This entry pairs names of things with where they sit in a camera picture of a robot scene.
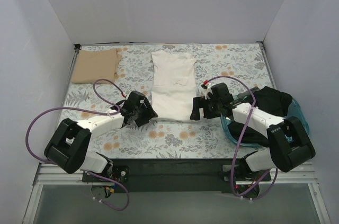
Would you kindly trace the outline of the white printed t-shirt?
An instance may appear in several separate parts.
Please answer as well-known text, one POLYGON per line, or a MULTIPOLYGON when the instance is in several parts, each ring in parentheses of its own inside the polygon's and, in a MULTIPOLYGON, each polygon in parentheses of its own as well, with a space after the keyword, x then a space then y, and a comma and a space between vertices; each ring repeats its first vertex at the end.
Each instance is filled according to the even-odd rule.
POLYGON ((195 58, 190 53, 152 53, 151 105, 159 120, 189 122, 196 96, 195 58))

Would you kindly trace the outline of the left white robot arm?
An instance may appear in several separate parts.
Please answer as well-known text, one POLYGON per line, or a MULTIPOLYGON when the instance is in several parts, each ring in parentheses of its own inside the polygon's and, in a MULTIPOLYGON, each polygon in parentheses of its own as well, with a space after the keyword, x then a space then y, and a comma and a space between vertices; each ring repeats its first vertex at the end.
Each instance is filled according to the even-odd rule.
POLYGON ((113 174, 113 169, 109 166, 110 160, 99 153, 89 152, 90 141, 131 123, 141 127, 156 117, 158 115, 148 98, 140 92, 132 91, 127 99, 102 115, 78 121, 69 118, 62 120, 47 144, 44 156, 68 174, 79 169, 90 171, 100 181, 106 182, 113 174))

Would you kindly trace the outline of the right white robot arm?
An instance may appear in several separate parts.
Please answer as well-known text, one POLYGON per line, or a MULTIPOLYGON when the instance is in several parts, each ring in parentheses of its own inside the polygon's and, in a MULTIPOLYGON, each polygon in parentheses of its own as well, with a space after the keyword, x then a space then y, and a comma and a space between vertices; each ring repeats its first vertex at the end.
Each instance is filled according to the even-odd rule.
POLYGON ((225 83, 208 87, 205 96, 193 98, 190 119, 229 118, 233 123, 244 125, 238 141, 245 138, 263 147, 235 162, 224 173, 245 180, 254 179, 259 172, 277 168, 285 173, 312 159, 316 155, 302 121, 296 116, 288 116, 288 108, 293 98, 270 87, 250 90, 238 94, 236 98, 225 83))

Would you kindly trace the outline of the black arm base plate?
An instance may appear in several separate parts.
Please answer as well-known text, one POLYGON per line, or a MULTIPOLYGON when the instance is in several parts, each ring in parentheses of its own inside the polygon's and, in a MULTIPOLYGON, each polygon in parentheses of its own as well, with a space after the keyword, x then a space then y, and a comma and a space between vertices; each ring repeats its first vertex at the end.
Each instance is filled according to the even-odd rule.
POLYGON ((113 177, 131 192, 231 193, 224 166, 231 159, 114 159, 113 177))

